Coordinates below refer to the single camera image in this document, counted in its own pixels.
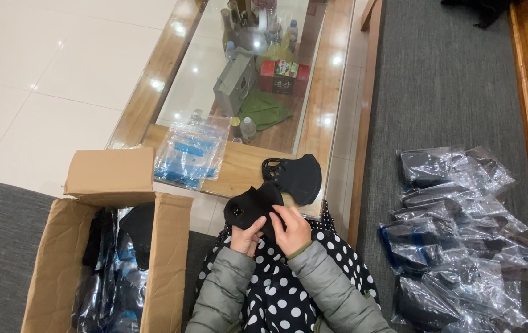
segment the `glass coffee table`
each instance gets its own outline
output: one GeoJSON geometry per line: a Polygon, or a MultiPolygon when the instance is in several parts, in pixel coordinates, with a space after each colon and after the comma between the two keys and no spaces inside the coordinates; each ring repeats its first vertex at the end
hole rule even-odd
{"type": "MultiPolygon", "coordinates": [[[[325,196],[353,0],[261,0],[251,2],[251,11],[246,5],[235,12],[227,0],[178,0],[108,148],[158,148],[172,123],[194,113],[248,117],[258,131],[232,130],[219,177],[206,180],[202,192],[233,197],[261,185],[264,159],[313,154],[322,187],[315,202],[299,209],[315,219],[325,196]],[[253,15],[241,15],[244,10],[253,15]]],[[[284,200],[293,205],[289,195],[284,200]]]]}

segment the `jacket sleeve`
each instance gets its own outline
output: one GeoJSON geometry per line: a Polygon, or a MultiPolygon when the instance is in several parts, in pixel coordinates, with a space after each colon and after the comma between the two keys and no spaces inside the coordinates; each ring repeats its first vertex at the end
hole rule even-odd
{"type": "Polygon", "coordinates": [[[202,285],[186,332],[222,333],[237,323],[255,268],[252,258],[230,248],[221,249],[202,285]]]}
{"type": "Polygon", "coordinates": [[[375,300],[363,296],[350,283],[318,241],[289,260],[288,265],[335,333],[395,333],[375,300]]]}

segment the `polka dot skirt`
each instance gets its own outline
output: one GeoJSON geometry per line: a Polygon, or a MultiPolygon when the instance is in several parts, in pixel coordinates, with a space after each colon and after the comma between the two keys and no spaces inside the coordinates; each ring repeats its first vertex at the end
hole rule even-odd
{"type": "MultiPolygon", "coordinates": [[[[311,238],[319,241],[335,260],[350,282],[363,294],[368,290],[379,304],[373,277],[362,259],[342,240],[335,231],[334,219],[328,212],[327,202],[320,222],[308,220],[311,238]]],[[[196,284],[196,295],[200,292],[212,263],[223,246],[231,243],[231,225],[219,233],[217,246],[207,255],[196,284]]],[[[286,256],[278,245],[262,236],[254,254],[256,269],[245,291],[245,302],[239,318],[243,320],[243,331],[265,332],[313,332],[317,316],[321,314],[315,302],[301,285],[297,275],[290,270],[286,256]]]]}

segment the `hand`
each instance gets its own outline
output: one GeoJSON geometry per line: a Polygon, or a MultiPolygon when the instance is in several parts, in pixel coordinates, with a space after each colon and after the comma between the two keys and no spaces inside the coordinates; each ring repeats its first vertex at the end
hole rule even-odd
{"type": "Polygon", "coordinates": [[[280,214],[284,223],[286,223],[285,232],[278,216],[270,212],[272,226],[276,234],[276,244],[280,246],[285,255],[291,255],[311,240],[311,226],[309,222],[305,221],[295,206],[286,208],[273,205],[272,208],[280,214]]]}
{"type": "Polygon", "coordinates": [[[264,226],[264,223],[266,223],[266,217],[260,216],[260,218],[246,230],[241,230],[240,228],[233,226],[231,228],[230,249],[253,258],[259,238],[264,234],[260,231],[262,226],[264,226]]]}

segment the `glass tabletop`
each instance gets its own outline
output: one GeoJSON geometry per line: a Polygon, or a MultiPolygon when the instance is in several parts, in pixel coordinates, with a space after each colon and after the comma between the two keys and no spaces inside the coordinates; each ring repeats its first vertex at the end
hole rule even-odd
{"type": "Polygon", "coordinates": [[[189,44],[156,124],[234,117],[229,140],[294,155],[326,4],[247,1],[208,0],[192,27],[170,19],[189,44]]]}

